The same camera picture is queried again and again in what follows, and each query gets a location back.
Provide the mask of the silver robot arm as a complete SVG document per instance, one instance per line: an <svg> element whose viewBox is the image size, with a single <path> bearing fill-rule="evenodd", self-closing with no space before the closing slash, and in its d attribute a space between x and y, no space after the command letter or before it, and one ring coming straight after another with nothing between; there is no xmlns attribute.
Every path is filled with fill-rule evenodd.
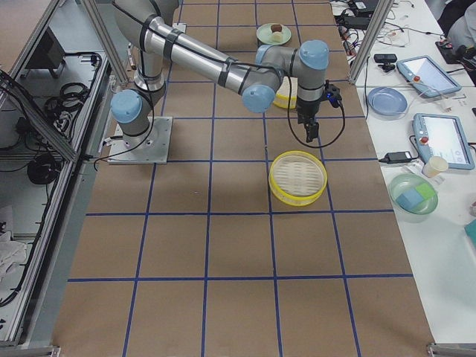
<svg viewBox="0 0 476 357"><path fill-rule="evenodd" d="M321 101L333 101L326 71L329 48L309 40L299 48L262 45L254 63L241 62L171 25L178 1L114 1L115 19L122 34L140 51L174 62L219 86L236 92L251 112L264 113L272 105L285 77L297 80L297 121L306 130L305 146L318 137L315 116Z"/></svg>

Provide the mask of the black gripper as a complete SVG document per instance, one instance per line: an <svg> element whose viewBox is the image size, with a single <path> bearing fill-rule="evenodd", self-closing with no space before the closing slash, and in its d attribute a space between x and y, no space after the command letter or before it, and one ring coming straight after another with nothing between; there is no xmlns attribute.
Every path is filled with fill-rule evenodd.
<svg viewBox="0 0 476 357"><path fill-rule="evenodd" d="M307 143L318 138L319 123L315 123L315 116L318 113L320 104L321 101L319 99L313 101L297 99L297 121L305 127Z"/></svg>

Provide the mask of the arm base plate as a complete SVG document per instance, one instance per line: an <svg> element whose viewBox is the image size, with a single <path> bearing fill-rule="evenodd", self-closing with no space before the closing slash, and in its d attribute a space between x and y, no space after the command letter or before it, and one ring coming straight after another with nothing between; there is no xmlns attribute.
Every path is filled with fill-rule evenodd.
<svg viewBox="0 0 476 357"><path fill-rule="evenodd" d="M187 24L183 22L174 22L173 28L185 33L187 31Z"/></svg>
<svg viewBox="0 0 476 357"><path fill-rule="evenodd" d="M107 161L110 164L166 164L168 159L170 136L173 126L172 117L148 117L153 124L152 132L142 141L149 131L137 138L124 135L119 124L115 135L120 139L110 146Z"/></svg>

